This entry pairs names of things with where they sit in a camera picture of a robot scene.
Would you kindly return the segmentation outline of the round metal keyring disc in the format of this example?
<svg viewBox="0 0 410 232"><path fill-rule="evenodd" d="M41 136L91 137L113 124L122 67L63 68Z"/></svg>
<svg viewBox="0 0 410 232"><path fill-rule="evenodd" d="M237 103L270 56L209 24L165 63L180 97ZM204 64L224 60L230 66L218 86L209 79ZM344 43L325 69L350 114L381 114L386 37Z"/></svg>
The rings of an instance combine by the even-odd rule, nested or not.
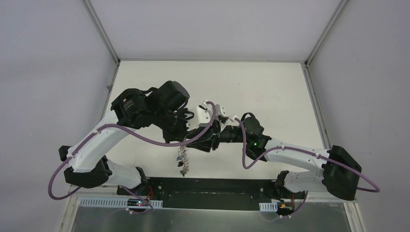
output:
<svg viewBox="0 0 410 232"><path fill-rule="evenodd" d="M180 167L181 168L181 170L180 170L180 174L182 175L182 176L186 176L186 174L188 173L188 171L189 171L189 159L188 159L188 155L187 155L187 151L188 151L188 147L186 147L185 145L184 146L181 146L179 149L178 149L178 156L177 156L177 162L178 162L178 167Z"/></svg>

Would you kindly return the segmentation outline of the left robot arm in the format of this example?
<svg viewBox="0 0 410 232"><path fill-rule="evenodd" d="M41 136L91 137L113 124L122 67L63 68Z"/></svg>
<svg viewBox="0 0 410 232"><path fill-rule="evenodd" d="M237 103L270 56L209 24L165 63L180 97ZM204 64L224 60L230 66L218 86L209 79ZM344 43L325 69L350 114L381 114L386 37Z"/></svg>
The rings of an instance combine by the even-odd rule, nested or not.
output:
<svg viewBox="0 0 410 232"><path fill-rule="evenodd" d="M188 133L189 98L187 90L177 81L167 81L148 90L124 90L81 142L59 149L61 160L68 164L63 172L65 181L86 189L103 184L124 186L135 195L143 195L147 191L143 170L116 164L106 154L125 137L151 125L162 130L162 145L182 142Z"/></svg>

